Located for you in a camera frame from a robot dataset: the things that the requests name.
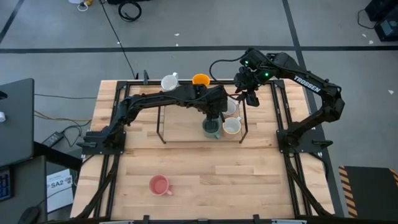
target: mug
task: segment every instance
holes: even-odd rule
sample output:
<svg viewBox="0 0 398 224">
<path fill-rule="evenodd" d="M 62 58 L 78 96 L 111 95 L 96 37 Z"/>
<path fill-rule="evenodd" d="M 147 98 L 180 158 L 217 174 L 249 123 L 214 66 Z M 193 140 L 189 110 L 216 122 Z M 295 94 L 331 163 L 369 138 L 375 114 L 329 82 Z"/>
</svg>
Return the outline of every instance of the mug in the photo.
<svg viewBox="0 0 398 224">
<path fill-rule="evenodd" d="M 176 89 L 178 86 L 178 74 L 173 72 L 173 75 L 166 75 L 163 77 L 160 85 L 165 91 L 170 91 Z"/>
<path fill-rule="evenodd" d="M 212 120 L 207 120 L 205 118 L 202 122 L 202 128 L 205 133 L 205 136 L 208 138 L 215 138 L 219 139 L 220 138 L 220 130 L 221 130 L 221 118 L 217 119 L 212 119 Z"/>
<path fill-rule="evenodd" d="M 196 74 L 192 78 L 192 84 L 204 84 L 208 86 L 210 84 L 210 78 L 205 74 Z"/>
<path fill-rule="evenodd" d="M 164 175 L 155 175 L 151 178 L 149 182 L 149 190 L 154 195 L 173 195 L 173 193 L 169 190 L 170 184 L 169 180 Z"/>
<path fill-rule="evenodd" d="M 226 134 L 234 135 L 238 134 L 242 128 L 241 117 L 237 118 L 226 118 L 223 123 L 223 129 Z"/>
<path fill-rule="evenodd" d="M 223 112 L 224 117 L 229 117 L 235 114 L 239 103 L 236 100 L 233 100 L 228 97 L 227 105 L 228 105 L 227 111 Z"/>
</svg>

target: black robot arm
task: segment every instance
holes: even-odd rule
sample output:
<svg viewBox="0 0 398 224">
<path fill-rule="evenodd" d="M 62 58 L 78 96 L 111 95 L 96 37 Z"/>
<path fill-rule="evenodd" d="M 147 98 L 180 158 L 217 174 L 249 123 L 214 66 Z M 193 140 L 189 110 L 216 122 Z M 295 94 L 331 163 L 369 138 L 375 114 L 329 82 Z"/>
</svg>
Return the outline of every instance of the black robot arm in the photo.
<svg viewBox="0 0 398 224">
<path fill-rule="evenodd" d="M 101 131 L 102 136 L 105 136 L 103 144 L 106 147 L 116 144 L 116 138 L 123 132 L 124 125 L 129 126 L 141 110 L 167 105 L 194 107 L 206 114 L 207 119 L 214 119 L 227 110 L 227 94 L 223 85 L 213 88 L 205 85 L 181 85 L 172 91 L 129 96 L 119 103 L 113 121 Z"/>
<path fill-rule="evenodd" d="M 285 143 L 295 147 L 300 137 L 309 129 L 324 121 L 333 122 L 340 119 L 344 108 L 341 99 L 341 87 L 324 80 L 309 71 L 302 69 L 286 53 L 264 55 L 258 50 L 249 49 L 240 60 L 244 65 L 235 76 L 236 92 L 246 90 L 248 105 L 258 106 L 255 90 L 265 85 L 272 77 L 288 78 L 318 94 L 322 99 L 321 108 L 301 122 L 293 122 L 285 137 Z"/>
</svg>

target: keyboard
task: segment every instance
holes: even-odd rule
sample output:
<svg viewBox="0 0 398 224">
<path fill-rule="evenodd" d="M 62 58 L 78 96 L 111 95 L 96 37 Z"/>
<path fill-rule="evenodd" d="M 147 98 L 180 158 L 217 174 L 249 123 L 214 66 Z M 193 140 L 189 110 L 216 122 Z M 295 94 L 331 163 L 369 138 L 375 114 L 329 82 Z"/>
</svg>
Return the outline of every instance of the keyboard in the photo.
<svg viewBox="0 0 398 224">
<path fill-rule="evenodd" d="M 12 197 L 11 175 L 9 169 L 0 170 L 0 201 Z"/>
</svg>

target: gray floor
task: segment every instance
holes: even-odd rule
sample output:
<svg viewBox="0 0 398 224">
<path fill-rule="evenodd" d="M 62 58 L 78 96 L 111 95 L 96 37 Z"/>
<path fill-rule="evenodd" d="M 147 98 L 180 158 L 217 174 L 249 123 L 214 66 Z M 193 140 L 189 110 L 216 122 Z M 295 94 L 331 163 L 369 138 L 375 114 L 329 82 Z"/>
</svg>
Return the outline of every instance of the gray floor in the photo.
<svg viewBox="0 0 398 224">
<path fill-rule="evenodd" d="M 382 43 L 373 30 L 356 24 L 357 11 L 368 2 L 289 0 L 300 45 L 398 45 Z M 0 1 L 0 29 L 16 4 L 17 0 Z M 142 17 L 127 23 L 120 20 L 116 6 L 105 4 L 125 47 L 293 46 L 282 0 L 153 0 L 141 6 Z M 361 21 L 371 25 L 365 14 Z M 25 0 L 0 43 L 0 50 L 82 47 L 119 47 L 97 1 L 88 11 L 79 12 L 67 0 Z M 208 73 L 208 66 L 216 59 L 236 58 L 242 53 L 128 52 L 127 57 L 136 73 L 146 69 L 153 79 L 172 72 L 191 78 L 196 73 Z M 296 58 L 294 51 L 288 53 Z M 313 73 L 343 88 L 346 107 L 341 120 L 323 125 L 326 138 L 335 142 L 330 147 L 333 168 L 344 165 L 398 170 L 398 51 L 311 51 L 303 52 L 303 57 Z M 214 74 L 233 78 L 238 67 L 237 63 L 221 63 L 214 68 Z M 32 77 L 36 93 L 65 96 L 96 96 L 100 80 L 132 78 L 122 53 L 0 54 L 0 68 L 0 84 Z M 58 117 L 90 118 L 94 106 L 94 100 L 35 97 L 36 110 Z M 66 121 L 35 118 L 35 140 L 43 141 L 68 125 Z M 74 138 L 76 133 L 71 130 L 68 135 Z M 56 149 L 79 152 L 78 147 L 69 148 L 64 141 Z M 59 169 L 52 166 L 49 172 Z M 64 208 L 49 218 L 65 218 L 69 211 L 70 207 Z"/>
</svg>

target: wooden table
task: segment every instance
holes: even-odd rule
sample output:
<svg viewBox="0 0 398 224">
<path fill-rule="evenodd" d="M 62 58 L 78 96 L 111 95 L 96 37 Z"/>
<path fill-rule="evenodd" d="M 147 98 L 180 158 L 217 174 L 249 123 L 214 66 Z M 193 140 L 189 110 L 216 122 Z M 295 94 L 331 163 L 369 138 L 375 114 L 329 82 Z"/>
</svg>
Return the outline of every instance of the wooden table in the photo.
<svg viewBox="0 0 398 224">
<path fill-rule="evenodd" d="M 109 124 L 116 82 L 101 82 L 92 131 Z M 300 121 L 308 116 L 303 88 L 290 80 L 285 80 L 285 85 L 292 118 Z M 234 91 L 233 86 L 225 87 L 230 93 Z M 160 86 L 133 86 L 131 94 L 159 90 Z M 294 217 L 284 159 L 275 135 L 277 121 L 271 88 L 262 86 L 257 97 L 259 107 L 247 106 L 249 132 L 242 144 L 163 144 L 156 134 L 157 108 L 141 111 L 131 127 L 125 128 L 126 150 L 119 163 L 112 219 L 142 220 L 143 215 L 154 220 L 250 219 L 253 214 L 261 218 Z M 284 114 L 282 117 L 287 127 Z M 322 163 L 308 154 L 300 156 L 308 188 L 333 213 Z M 78 215 L 97 191 L 102 161 L 103 156 L 94 156 L 81 168 L 71 217 Z M 148 183 L 155 174 L 169 178 L 173 196 L 160 197 L 149 192 Z M 105 192 L 101 215 L 107 198 Z M 300 193 L 298 201 L 304 214 Z"/>
</svg>

